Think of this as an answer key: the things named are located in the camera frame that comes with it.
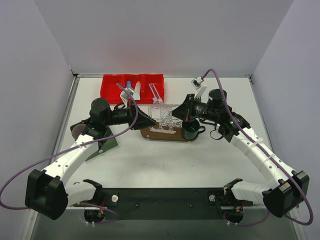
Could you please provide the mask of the dark green enamel mug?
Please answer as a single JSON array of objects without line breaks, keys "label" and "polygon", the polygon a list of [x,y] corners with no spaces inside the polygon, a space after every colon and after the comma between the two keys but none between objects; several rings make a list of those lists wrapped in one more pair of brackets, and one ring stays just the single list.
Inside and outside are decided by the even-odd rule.
[{"label": "dark green enamel mug", "polygon": [[198,137],[199,134],[202,134],[205,131],[206,127],[200,125],[200,122],[196,119],[189,122],[182,122],[182,136],[188,141],[193,141]]}]

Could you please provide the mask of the clear plastic bag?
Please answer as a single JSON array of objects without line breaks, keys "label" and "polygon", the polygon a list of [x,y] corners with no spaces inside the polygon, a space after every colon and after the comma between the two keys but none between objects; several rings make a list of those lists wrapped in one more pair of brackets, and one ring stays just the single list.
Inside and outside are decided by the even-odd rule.
[{"label": "clear plastic bag", "polygon": [[148,115],[156,121],[149,130],[155,133],[174,134],[174,128],[182,127],[182,120],[174,117],[172,111],[178,104],[153,104],[148,106]]}]

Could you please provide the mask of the translucent purple cup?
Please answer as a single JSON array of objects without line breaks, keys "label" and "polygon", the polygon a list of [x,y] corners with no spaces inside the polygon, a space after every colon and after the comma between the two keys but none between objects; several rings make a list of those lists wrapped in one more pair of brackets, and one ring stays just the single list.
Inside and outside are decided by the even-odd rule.
[{"label": "translucent purple cup", "polygon": [[76,140],[84,131],[84,129],[86,128],[86,125],[81,123],[81,124],[77,124],[72,130],[71,130],[71,135],[72,137]]}]

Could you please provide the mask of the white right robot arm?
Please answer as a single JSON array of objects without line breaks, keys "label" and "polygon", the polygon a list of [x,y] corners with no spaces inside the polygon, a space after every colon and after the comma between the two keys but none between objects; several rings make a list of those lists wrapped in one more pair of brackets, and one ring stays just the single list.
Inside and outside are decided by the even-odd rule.
[{"label": "white right robot arm", "polygon": [[224,186],[226,198],[263,204],[271,214],[281,218],[304,200],[310,178],[304,171],[297,172],[280,160],[250,124],[232,111],[226,100],[227,92],[219,89],[209,92],[206,103],[188,94],[172,111],[172,116],[184,123],[199,119],[217,125],[222,138],[238,148],[266,180],[263,185],[237,178]]}]

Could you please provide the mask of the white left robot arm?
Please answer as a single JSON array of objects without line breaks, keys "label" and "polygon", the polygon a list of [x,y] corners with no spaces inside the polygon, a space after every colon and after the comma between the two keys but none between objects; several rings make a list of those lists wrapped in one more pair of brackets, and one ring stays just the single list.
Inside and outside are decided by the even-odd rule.
[{"label": "white left robot arm", "polygon": [[52,220],[58,219],[67,207],[87,201],[101,203],[102,186],[85,179],[68,186],[75,171],[86,161],[89,152],[98,150],[112,139],[109,126],[128,124],[130,130],[141,130],[156,125],[156,121],[130,101],[126,108],[111,109],[108,101],[97,98],[91,103],[89,118],[72,127],[74,144],[62,151],[53,163],[43,170],[33,170],[27,178],[25,205]]}]

